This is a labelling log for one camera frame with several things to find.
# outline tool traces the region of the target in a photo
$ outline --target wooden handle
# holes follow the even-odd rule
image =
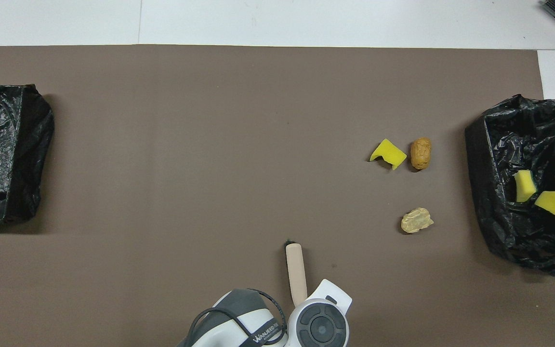
[[[291,283],[292,302],[297,306],[308,298],[304,253],[300,244],[291,243],[286,246],[286,264],[288,266],[288,280]]]

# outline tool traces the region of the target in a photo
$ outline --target white floor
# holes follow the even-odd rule
[[[555,98],[538,0],[0,0],[0,45],[137,43],[537,49]]]

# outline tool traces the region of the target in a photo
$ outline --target potato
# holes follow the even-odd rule
[[[414,140],[410,146],[410,163],[417,170],[427,169],[432,153],[432,141],[422,137]]]

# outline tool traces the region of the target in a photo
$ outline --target black trash bag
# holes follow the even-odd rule
[[[465,129],[472,199],[489,250],[555,275],[555,215],[534,202],[555,191],[555,100],[515,95]],[[537,193],[515,202],[518,170],[532,171]]]
[[[35,85],[0,85],[0,224],[31,219],[54,122]]]

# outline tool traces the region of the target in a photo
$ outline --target round button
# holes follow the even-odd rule
[[[326,317],[318,317],[312,321],[310,326],[310,332],[312,333],[312,337],[314,340],[318,342],[327,342],[333,338],[333,327],[332,321]]]
[[[337,329],[343,329],[346,327],[346,321],[344,320],[344,314],[342,314],[337,307],[332,305],[325,306],[325,313],[329,316],[333,323],[335,323],[335,327]]]

